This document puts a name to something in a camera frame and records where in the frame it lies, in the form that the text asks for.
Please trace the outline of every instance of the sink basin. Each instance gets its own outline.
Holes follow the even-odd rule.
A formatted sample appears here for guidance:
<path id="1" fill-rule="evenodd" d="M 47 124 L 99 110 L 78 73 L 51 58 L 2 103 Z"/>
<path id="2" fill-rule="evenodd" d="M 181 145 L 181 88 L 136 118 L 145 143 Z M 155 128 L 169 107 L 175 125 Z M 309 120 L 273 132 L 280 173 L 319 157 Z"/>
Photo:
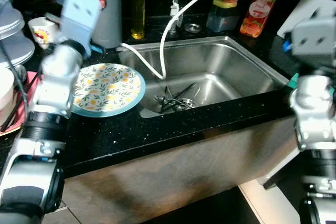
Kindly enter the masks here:
<path id="1" fill-rule="evenodd" d="M 159 43 L 134 46 L 161 72 L 159 47 Z M 121 63 L 137 70 L 146 81 L 146 92 L 138 106 L 143 118 L 161 115 L 163 99 L 167 103 L 163 114 L 173 113 L 265 93 L 288 82 L 227 36 L 166 42 L 166 80 L 158 79 L 131 51 L 118 50 L 122 50 Z M 172 100 L 183 90 L 178 101 Z"/>

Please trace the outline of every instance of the plate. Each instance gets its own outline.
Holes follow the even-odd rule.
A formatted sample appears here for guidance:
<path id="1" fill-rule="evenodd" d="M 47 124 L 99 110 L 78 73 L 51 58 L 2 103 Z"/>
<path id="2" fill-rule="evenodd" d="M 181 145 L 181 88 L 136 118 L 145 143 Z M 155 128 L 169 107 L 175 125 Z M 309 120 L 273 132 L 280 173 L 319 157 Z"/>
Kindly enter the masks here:
<path id="1" fill-rule="evenodd" d="M 124 65 L 101 63 L 82 68 L 72 111 L 92 118 L 118 115 L 140 102 L 145 86 L 143 77 Z"/>
<path id="2" fill-rule="evenodd" d="M 27 72 L 28 83 L 32 81 L 35 75 L 36 75 L 36 72 L 32 72 L 32 71 Z M 31 85 L 27 93 L 28 101 L 30 101 L 31 98 L 33 97 L 33 94 L 34 94 L 34 91 L 36 89 L 38 82 L 39 80 L 38 78 L 36 78 L 34 83 Z M 25 121 L 25 108 L 22 102 L 15 114 L 14 123 L 10 127 L 8 127 L 4 132 L 0 132 L 0 136 L 3 136 L 3 135 L 19 130 L 21 128 L 21 124 L 23 124 L 24 121 Z"/>

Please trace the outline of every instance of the gray cylinder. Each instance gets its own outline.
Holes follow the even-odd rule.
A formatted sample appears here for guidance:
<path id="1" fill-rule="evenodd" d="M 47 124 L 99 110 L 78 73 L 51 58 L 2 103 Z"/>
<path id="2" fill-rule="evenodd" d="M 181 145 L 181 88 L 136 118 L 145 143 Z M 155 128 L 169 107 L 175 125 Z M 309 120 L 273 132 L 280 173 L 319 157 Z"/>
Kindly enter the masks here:
<path id="1" fill-rule="evenodd" d="M 100 1 L 102 11 L 92 40 L 104 48 L 114 48 L 121 43 L 121 0 Z"/>

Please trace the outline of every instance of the white cup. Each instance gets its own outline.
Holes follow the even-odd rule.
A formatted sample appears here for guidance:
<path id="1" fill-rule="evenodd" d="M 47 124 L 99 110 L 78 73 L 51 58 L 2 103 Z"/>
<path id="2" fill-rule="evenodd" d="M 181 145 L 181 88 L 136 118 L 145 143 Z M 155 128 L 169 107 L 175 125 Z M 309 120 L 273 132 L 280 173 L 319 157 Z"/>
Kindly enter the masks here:
<path id="1" fill-rule="evenodd" d="M 47 20 L 46 17 L 34 18 L 28 22 L 28 26 L 36 43 L 43 49 L 55 41 L 58 32 L 57 24 Z"/>
<path id="2" fill-rule="evenodd" d="M 4 67 L 0 67 L 0 80 L 0 125 L 2 125 L 12 111 L 15 103 L 13 73 Z"/>

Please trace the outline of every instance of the speckled granite countertop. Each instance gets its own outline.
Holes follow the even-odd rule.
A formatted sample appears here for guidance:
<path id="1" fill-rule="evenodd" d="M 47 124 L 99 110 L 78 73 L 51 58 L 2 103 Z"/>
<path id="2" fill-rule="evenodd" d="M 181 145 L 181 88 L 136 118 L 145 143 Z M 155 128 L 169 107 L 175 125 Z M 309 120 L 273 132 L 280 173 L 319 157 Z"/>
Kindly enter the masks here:
<path id="1" fill-rule="evenodd" d="M 152 21 L 145 40 L 127 39 L 130 44 L 159 42 L 164 29 L 162 22 Z M 282 39 L 274 31 L 265 30 L 261 37 L 252 39 L 237 32 L 215 34 L 203 29 L 199 34 L 181 32 L 168 40 L 228 35 L 254 55 L 290 79 L 298 65 L 281 50 Z M 36 70 L 42 58 L 37 50 L 25 65 Z M 94 63 L 115 62 L 115 52 L 93 53 L 85 66 Z M 204 139 L 204 132 L 216 129 L 227 133 L 245 127 L 292 115 L 287 100 L 291 90 L 272 91 L 223 103 L 212 104 L 166 114 L 154 118 L 141 118 L 136 108 L 109 118 L 85 118 L 73 114 L 65 139 L 66 176 L 76 176 L 92 170 L 156 153 L 168 148 Z M 0 137 L 0 166 L 2 167 L 16 133 Z"/>

